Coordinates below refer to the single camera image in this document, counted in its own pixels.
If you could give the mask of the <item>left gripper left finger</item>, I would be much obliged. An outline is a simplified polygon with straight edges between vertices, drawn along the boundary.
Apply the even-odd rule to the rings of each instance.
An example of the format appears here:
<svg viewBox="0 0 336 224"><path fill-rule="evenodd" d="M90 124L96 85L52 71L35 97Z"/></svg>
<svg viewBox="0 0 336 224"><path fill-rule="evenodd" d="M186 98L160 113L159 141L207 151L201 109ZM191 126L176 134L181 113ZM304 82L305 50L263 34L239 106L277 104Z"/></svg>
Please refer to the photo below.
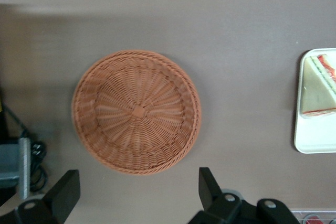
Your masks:
<svg viewBox="0 0 336 224"><path fill-rule="evenodd" d="M80 176L68 170L41 199L32 199L15 209L16 223L65 223L80 199Z"/></svg>

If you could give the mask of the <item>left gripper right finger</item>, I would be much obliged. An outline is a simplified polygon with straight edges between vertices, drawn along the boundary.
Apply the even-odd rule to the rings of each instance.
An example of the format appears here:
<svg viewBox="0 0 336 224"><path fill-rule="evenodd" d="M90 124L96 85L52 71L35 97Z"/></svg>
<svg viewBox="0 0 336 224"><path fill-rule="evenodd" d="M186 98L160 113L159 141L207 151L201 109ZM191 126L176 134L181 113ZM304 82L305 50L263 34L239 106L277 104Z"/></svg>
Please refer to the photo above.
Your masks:
<svg viewBox="0 0 336 224"><path fill-rule="evenodd" d="M235 191L222 190L208 167L199 169L198 194L203 210L189 223L260 223L257 208Z"/></svg>

